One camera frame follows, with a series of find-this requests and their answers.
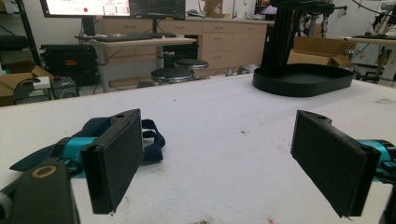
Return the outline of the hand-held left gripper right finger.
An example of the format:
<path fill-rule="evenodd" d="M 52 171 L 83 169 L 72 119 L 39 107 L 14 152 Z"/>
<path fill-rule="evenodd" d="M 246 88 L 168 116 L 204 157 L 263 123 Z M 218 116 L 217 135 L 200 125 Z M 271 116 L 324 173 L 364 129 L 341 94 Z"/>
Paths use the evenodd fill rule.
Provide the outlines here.
<path fill-rule="evenodd" d="M 356 140 L 313 112 L 296 113 L 290 154 L 339 217 L 359 217 L 374 180 L 389 181 L 389 142 Z"/>

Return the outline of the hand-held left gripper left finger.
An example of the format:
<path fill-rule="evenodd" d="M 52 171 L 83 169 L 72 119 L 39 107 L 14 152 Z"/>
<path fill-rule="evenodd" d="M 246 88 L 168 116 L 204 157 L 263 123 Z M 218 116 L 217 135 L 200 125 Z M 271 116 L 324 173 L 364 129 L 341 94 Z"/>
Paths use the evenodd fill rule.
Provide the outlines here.
<path fill-rule="evenodd" d="M 109 214 L 117 210 L 144 157 L 141 113 L 128 110 L 88 125 L 68 140 L 62 157 L 82 167 L 92 211 Z"/>

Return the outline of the black oval tray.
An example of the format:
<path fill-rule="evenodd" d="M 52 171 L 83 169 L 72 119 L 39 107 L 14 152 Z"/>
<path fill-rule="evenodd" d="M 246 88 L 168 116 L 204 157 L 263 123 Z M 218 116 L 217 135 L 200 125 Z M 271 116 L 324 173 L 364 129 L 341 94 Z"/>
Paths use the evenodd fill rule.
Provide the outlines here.
<path fill-rule="evenodd" d="M 313 97 L 351 85 L 346 69 L 312 63 L 271 65 L 254 70 L 252 85 L 261 91 L 288 97 Z"/>

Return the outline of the dark electronics box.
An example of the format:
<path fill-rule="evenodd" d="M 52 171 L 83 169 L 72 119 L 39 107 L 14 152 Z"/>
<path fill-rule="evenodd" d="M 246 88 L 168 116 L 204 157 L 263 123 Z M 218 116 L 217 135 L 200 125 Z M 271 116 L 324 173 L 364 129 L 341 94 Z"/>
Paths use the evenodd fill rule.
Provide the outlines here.
<path fill-rule="evenodd" d="M 35 90 L 34 78 L 21 81 L 13 94 L 15 105 L 45 102 L 50 100 L 78 97 L 78 86 L 70 77 L 56 77 L 50 80 L 50 88 Z"/>

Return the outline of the round black stool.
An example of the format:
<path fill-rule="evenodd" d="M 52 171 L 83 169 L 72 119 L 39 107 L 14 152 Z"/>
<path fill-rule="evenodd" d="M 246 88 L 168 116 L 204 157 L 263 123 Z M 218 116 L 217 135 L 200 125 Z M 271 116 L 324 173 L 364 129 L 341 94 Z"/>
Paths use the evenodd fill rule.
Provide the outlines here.
<path fill-rule="evenodd" d="M 188 70 L 204 70 L 209 67 L 209 63 L 198 59 L 182 59 L 175 62 L 175 67 Z"/>
<path fill-rule="evenodd" d="M 152 80 L 158 84 L 173 84 L 190 81 L 193 72 L 184 68 L 165 67 L 159 68 L 150 73 Z"/>

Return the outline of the white power adapter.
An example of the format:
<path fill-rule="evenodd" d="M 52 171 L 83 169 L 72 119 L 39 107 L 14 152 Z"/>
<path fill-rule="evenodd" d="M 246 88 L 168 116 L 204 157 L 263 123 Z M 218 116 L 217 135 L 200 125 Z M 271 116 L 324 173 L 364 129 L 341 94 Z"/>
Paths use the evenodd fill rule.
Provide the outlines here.
<path fill-rule="evenodd" d="M 49 77 L 35 77 L 33 87 L 35 90 L 43 90 L 50 88 L 50 78 Z"/>

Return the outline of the black equipment case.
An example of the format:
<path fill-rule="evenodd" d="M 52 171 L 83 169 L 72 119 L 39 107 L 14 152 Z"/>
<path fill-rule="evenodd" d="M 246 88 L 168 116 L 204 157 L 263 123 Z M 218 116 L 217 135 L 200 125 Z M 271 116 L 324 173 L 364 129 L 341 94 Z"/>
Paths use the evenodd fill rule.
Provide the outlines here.
<path fill-rule="evenodd" d="M 91 45 L 42 45 L 45 69 L 57 77 L 71 77 L 78 86 L 97 84 L 97 55 Z"/>

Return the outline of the open cardboard box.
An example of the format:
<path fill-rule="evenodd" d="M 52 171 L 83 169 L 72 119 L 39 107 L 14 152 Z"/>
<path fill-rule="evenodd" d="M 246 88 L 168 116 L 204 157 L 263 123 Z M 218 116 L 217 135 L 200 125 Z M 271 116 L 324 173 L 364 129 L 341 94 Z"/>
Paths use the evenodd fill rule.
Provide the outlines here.
<path fill-rule="evenodd" d="M 353 62 L 347 56 L 355 44 L 344 39 L 296 37 L 287 64 L 312 63 L 349 68 Z"/>

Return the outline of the light wooden desk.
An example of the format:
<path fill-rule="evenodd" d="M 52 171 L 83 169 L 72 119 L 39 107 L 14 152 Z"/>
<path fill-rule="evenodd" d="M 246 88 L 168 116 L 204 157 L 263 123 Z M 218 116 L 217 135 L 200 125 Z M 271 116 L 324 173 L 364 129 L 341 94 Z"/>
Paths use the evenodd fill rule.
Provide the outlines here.
<path fill-rule="evenodd" d="M 156 65 L 158 68 L 163 68 L 163 47 L 173 45 L 188 45 L 195 43 L 196 39 L 186 37 L 164 37 L 157 39 L 123 41 L 123 42 L 99 42 L 94 41 L 92 44 L 95 47 L 98 62 L 98 71 L 100 74 L 103 92 L 109 92 L 109 73 L 106 70 L 106 51 L 108 49 L 128 49 L 128 48 L 142 48 L 155 47 L 156 48 Z"/>

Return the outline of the black keyboard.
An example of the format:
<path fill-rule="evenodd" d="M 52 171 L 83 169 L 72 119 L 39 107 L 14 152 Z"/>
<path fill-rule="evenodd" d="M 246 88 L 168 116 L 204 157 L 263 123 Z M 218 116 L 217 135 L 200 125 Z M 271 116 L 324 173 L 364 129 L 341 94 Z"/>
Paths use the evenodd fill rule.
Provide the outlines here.
<path fill-rule="evenodd" d="M 149 35 L 108 35 L 108 36 L 96 36 L 94 40 L 99 42 L 124 42 L 124 41 L 139 41 L 139 40 L 150 40 L 152 39 Z"/>

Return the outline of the flat cardboard box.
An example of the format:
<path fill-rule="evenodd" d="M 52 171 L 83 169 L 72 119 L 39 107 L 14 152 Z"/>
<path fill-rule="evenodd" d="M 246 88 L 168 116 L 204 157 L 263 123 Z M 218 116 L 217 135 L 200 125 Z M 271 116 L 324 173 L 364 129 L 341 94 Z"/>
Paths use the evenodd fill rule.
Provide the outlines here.
<path fill-rule="evenodd" d="M 37 65 L 29 72 L 0 75 L 0 106 L 13 105 L 12 97 L 17 85 L 21 81 L 33 77 L 48 77 L 53 79 L 54 75 Z"/>

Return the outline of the black stand column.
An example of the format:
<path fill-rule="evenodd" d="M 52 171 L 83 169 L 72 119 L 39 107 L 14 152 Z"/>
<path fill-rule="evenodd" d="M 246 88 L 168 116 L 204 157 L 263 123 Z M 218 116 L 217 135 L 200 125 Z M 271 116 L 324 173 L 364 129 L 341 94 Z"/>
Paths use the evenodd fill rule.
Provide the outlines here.
<path fill-rule="evenodd" d="M 300 19 L 305 13 L 332 14 L 335 10 L 333 3 L 321 0 L 270 0 L 270 6 L 276 8 L 276 17 L 273 33 L 265 45 L 269 52 L 262 59 L 262 66 L 287 63 Z"/>

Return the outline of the black metal pole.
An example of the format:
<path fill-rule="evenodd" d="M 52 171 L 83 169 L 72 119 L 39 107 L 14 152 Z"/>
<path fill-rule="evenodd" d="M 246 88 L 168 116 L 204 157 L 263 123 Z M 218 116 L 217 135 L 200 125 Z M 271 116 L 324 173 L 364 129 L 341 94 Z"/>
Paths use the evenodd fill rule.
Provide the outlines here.
<path fill-rule="evenodd" d="M 28 40 L 29 50 L 32 53 L 35 65 L 40 66 L 41 65 L 40 57 L 39 57 L 39 54 L 37 52 L 35 39 L 34 39 L 34 36 L 33 36 L 33 33 L 32 33 L 30 22 L 28 20 L 28 16 L 27 16 L 27 13 L 26 13 L 26 9 L 25 9 L 24 3 L 23 3 L 22 0 L 16 0 L 16 2 L 17 2 L 17 6 L 18 6 L 18 9 L 19 9 L 20 15 L 21 15 L 22 25 L 23 25 L 23 28 L 24 28 L 24 31 L 26 33 L 26 37 L 27 37 L 27 40 Z"/>

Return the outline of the monitor with white screen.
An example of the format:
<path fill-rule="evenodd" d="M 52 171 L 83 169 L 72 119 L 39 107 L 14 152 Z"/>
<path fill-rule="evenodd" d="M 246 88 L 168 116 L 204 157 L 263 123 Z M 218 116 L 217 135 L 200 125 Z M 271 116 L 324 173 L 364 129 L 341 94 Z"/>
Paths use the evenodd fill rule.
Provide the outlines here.
<path fill-rule="evenodd" d="M 40 0 L 46 17 L 129 17 L 129 0 Z"/>

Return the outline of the light wooden cabinet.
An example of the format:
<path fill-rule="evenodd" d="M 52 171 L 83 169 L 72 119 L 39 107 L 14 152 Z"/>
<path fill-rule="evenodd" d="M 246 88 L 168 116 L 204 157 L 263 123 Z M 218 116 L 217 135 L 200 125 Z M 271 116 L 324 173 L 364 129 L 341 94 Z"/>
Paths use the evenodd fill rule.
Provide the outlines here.
<path fill-rule="evenodd" d="M 209 67 L 196 76 L 223 75 L 245 64 L 260 64 L 267 23 L 244 19 L 200 19 L 159 21 L 158 30 L 197 39 L 197 57 Z M 156 48 L 108 49 L 106 70 L 109 79 L 147 77 L 156 65 Z"/>

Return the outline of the monitor with dark screen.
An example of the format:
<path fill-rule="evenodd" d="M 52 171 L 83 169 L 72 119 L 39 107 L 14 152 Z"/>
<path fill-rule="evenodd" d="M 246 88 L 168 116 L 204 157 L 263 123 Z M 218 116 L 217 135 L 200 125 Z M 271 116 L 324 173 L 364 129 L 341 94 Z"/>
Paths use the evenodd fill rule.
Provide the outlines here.
<path fill-rule="evenodd" d="M 129 0 L 133 18 L 185 19 L 185 0 Z"/>

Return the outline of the small cardboard box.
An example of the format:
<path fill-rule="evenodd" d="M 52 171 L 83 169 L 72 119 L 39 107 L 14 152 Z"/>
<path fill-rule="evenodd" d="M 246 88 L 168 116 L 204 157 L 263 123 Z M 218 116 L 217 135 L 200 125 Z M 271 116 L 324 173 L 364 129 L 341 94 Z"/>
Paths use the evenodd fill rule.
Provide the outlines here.
<path fill-rule="evenodd" d="M 208 18 L 220 18 L 222 16 L 223 0 L 205 0 L 205 15 Z"/>

